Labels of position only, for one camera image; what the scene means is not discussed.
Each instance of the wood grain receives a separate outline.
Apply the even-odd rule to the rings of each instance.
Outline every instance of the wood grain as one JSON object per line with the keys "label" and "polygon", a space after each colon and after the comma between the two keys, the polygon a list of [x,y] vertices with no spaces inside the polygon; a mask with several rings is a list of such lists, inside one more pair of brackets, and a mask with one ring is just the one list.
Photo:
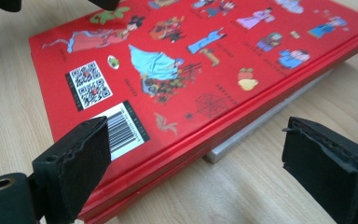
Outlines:
{"label": "wood grain", "polygon": [[[358,0],[339,0],[358,10]],[[23,0],[0,10],[0,175],[32,172],[52,145],[28,37],[98,8],[85,0]],[[312,119],[358,143],[358,54],[273,117],[217,164],[198,160],[111,224],[334,223],[282,168],[290,116]]]}

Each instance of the table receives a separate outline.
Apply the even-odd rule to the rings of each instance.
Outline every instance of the table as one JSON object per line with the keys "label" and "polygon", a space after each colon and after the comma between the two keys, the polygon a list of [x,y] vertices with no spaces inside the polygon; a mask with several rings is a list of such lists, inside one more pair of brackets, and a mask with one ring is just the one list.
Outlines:
{"label": "table", "polygon": [[[358,1],[338,2],[358,10]],[[29,175],[53,144],[28,37],[96,10],[86,0],[23,0],[19,13],[0,10],[0,175]],[[290,116],[358,143],[358,54],[221,161],[196,161],[109,223],[334,223],[282,168]]]}

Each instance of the wooden table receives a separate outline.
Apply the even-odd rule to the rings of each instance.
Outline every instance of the wooden table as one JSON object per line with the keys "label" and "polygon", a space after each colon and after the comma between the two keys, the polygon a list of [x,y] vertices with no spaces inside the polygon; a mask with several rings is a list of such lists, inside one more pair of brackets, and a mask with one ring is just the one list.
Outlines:
{"label": "wooden table", "polygon": [[[358,0],[338,2],[358,10]],[[97,9],[86,0],[23,0],[19,13],[0,10],[0,175],[29,175],[53,144],[28,37]],[[358,143],[358,54],[220,162],[198,160],[109,223],[334,223],[282,168],[290,116]]]}

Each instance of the woman in pink dress illustration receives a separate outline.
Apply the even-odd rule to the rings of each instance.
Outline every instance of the woman in pink dress illustration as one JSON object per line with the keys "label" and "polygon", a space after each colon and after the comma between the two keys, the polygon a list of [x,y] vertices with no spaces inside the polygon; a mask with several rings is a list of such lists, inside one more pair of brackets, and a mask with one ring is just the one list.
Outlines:
{"label": "woman in pink dress illustration", "polygon": [[100,29],[98,31],[78,31],[73,32],[69,40],[57,39],[50,44],[44,44],[42,49],[54,46],[58,43],[67,45],[68,53],[84,49],[100,49],[110,44],[117,44],[126,40],[131,31],[138,29],[145,17],[133,16],[125,29]]}
{"label": "woman in pink dress illustration", "polygon": [[254,12],[252,17],[237,19],[237,23],[250,30],[252,27],[256,26],[261,21],[274,21],[275,17],[270,14],[271,11],[272,7],[268,7],[262,11]]}

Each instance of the qr code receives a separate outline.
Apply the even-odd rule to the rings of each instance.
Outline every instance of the qr code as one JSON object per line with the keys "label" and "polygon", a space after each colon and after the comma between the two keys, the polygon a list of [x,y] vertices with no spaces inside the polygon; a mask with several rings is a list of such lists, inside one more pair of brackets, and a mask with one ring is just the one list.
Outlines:
{"label": "qr code", "polygon": [[113,94],[96,62],[71,71],[67,79],[79,110],[95,105]]}

